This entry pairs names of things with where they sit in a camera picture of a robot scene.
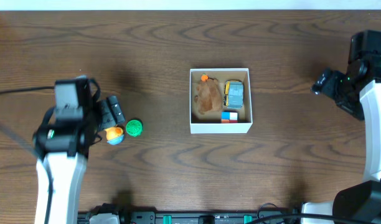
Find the brown plush bear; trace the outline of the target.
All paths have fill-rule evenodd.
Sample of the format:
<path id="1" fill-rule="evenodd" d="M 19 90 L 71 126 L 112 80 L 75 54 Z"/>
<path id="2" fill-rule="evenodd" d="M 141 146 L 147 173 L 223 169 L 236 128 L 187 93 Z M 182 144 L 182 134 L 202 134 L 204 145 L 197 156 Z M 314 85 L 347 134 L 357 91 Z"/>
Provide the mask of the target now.
<path id="1" fill-rule="evenodd" d="M 197 110 L 200 114 L 221 111 L 223 108 L 222 94 L 219 82 L 203 73 L 196 88 L 197 95 L 194 97 Z"/>

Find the multicolour puzzle cube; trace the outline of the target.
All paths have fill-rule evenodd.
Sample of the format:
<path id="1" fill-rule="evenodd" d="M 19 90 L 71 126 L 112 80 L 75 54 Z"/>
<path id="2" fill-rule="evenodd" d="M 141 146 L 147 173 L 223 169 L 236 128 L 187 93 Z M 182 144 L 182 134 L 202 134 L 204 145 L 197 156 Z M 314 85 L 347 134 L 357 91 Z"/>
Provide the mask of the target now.
<path id="1" fill-rule="evenodd" d="M 232 111 L 223 111 L 221 113 L 221 123 L 238 123 L 238 113 Z"/>

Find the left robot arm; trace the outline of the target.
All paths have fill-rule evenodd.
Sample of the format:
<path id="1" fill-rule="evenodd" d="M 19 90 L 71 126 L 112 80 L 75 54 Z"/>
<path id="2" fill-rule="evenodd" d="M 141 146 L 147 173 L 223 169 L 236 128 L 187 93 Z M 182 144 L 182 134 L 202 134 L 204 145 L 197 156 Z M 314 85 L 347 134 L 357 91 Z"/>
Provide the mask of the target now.
<path id="1" fill-rule="evenodd" d="M 50 125 L 49 119 L 57 113 L 56 108 L 50 108 L 34 135 L 35 150 L 40 152 L 36 223 L 76 223 L 78 218 L 90 145 L 81 143 L 82 132 L 75 124 Z"/>

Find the yellow grey toy truck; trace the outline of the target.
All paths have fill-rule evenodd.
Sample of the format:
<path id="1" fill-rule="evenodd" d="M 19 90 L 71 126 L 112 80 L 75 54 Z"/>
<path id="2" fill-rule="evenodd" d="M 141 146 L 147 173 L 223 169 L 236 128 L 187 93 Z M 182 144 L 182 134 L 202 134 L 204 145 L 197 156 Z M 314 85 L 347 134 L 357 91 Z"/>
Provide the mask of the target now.
<path id="1" fill-rule="evenodd" d="M 244 86 L 241 81 L 226 81 L 223 104 L 229 109 L 241 109 L 243 107 L 243 91 Z"/>

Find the green ridged ball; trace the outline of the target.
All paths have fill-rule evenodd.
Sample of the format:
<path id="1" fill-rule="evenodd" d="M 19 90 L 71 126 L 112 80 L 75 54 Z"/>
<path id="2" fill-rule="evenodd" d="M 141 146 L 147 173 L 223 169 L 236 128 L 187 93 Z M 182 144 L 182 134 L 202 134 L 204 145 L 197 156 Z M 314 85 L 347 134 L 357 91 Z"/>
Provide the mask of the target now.
<path id="1" fill-rule="evenodd" d="M 132 137 L 140 136 L 143 132 L 142 122 L 138 119 L 128 121 L 126 124 L 126 132 Z"/>

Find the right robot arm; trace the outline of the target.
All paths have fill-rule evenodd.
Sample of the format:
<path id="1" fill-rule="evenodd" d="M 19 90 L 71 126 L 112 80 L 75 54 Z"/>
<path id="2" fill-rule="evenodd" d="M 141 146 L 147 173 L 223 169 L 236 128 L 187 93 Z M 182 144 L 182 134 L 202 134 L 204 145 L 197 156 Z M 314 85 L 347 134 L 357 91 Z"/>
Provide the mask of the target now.
<path id="1" fill-rule="evenodd" d="M 341 190 L 331 202 L 305 203 L 302 213 L 381 223 L 381 31 L 351 37 L 347 71 L 325 69 L 311 87 L 315 94 L 365 123 L 365 168 L 362 182 Z"/>

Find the orange toy duck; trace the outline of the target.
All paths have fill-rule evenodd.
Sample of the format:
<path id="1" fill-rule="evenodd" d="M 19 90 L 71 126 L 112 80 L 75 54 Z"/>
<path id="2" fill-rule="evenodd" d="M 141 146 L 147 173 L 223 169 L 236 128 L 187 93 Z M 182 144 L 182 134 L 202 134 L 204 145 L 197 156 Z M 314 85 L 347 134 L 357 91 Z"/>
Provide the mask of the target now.
<path id="1" fill-rule="evenodd" d="M 107 128 L 105 132 L 107 143 L 111 145 L 117 145 L 125 138 L 123 128 L 119 126 Z"/>

